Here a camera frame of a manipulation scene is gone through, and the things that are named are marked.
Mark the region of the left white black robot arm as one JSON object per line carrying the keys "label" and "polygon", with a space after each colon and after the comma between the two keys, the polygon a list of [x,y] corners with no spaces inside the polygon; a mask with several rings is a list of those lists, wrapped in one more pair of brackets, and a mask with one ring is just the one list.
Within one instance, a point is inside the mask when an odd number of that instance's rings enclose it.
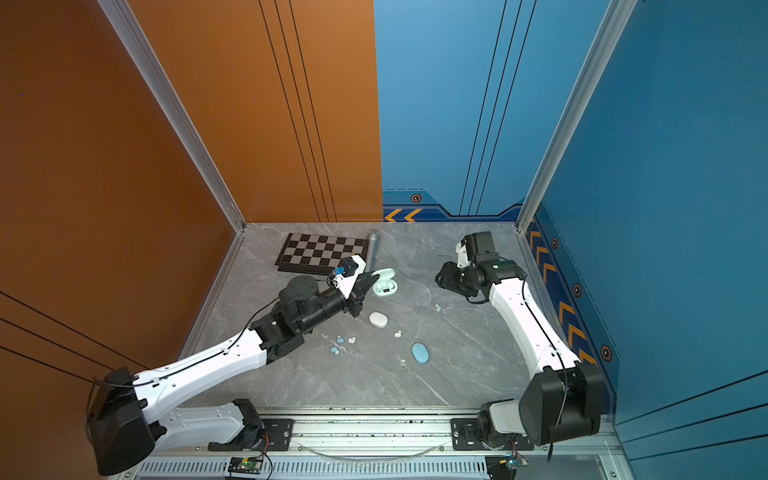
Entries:
{"label": "left white black robot arm", "polygon": [[165,430],[161,416],[172,408],[287,355],[304,334],[338,313],[357,316],[377,279],[373,273],[340,277],[319,291],[314,278],[296,277],[240,333],[198,356],[139,374],[110,372],[86,416],[98,472],[117,474],[146,458]]}

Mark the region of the mint green earbud case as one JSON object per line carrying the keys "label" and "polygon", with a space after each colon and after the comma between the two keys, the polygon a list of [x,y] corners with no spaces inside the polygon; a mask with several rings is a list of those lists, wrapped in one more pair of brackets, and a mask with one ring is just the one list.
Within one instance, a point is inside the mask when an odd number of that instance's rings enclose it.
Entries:
{"label": "mint green earbud case", "polygon": [[396,272],[393,268],[380,269],[374,272],[378,276],[373,286],[373,292],[378,297],[393,295],[397,292],[398,285],[394,280]]}

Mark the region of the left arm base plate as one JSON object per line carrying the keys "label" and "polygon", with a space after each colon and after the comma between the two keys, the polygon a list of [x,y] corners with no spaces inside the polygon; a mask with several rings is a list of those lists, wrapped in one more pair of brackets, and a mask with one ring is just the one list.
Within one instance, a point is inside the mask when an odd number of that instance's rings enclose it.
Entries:
{"label": "left arm base plate", "polygon": [[229,442],[210,442],[208,451],[266,451],[284,452],[289,449],[294,428],[294,420],[266,419],[247,422],[243,429]]}

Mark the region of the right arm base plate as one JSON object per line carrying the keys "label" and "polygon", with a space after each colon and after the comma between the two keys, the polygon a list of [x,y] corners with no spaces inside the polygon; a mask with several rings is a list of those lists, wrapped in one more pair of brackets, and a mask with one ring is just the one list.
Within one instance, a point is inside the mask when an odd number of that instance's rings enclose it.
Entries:
{"label": "right arm base plate", "polygon": [[455,451],[535,449],[535,445],[524,434],[499,433],[488,421],[479,418],[453,418],[450,420],[450,428]]}

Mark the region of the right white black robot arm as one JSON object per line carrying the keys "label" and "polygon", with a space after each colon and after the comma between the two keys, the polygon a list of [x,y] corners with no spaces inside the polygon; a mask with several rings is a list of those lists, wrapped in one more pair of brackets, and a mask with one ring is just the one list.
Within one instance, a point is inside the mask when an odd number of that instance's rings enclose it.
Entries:
{"label": "right white black robot arm", "polygon": [[595,435],[601,426],[605,377],[562,341],[528,285],[528,275],[498,254],[489,232],[465,236],[457,259],[435,277],[439,287],[472,304],[489,304],[517,342],[530,381],[519,399],[483,404],[477,415],[481,441],[501,449],[518,435],[535,446]]}

